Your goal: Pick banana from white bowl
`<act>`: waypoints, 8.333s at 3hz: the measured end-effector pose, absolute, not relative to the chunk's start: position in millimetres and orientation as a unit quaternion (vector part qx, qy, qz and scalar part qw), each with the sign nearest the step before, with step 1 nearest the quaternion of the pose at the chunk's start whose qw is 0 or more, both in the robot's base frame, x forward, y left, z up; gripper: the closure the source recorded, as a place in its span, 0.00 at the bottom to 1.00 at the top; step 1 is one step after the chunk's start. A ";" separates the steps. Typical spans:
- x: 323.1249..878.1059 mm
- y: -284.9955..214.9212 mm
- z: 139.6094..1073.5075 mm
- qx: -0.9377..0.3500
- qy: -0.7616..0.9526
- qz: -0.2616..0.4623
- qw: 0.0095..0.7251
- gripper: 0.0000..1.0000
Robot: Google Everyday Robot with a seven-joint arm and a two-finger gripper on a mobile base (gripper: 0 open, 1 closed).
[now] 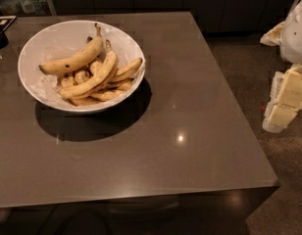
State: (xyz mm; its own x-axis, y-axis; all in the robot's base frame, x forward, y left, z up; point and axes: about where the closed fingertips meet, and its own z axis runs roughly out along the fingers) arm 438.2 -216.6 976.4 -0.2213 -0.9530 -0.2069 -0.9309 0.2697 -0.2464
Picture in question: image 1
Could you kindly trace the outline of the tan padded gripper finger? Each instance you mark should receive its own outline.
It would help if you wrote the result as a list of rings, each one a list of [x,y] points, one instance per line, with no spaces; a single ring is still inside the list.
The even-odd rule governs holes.
[[[260,43],[267,46],[279,46],[281,42],[281,32],[283,26],[284,22],[278,23],[261,37]]]
[[[262,127],[272,133],[285,130],[302,110],[302,65],[277,71],[272,81]]]

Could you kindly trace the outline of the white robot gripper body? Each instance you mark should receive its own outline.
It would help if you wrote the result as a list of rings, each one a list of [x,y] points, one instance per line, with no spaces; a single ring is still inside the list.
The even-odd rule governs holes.
[[[302,0],[284,22],[279,49],[283,59],[292,64],[302,64]]]

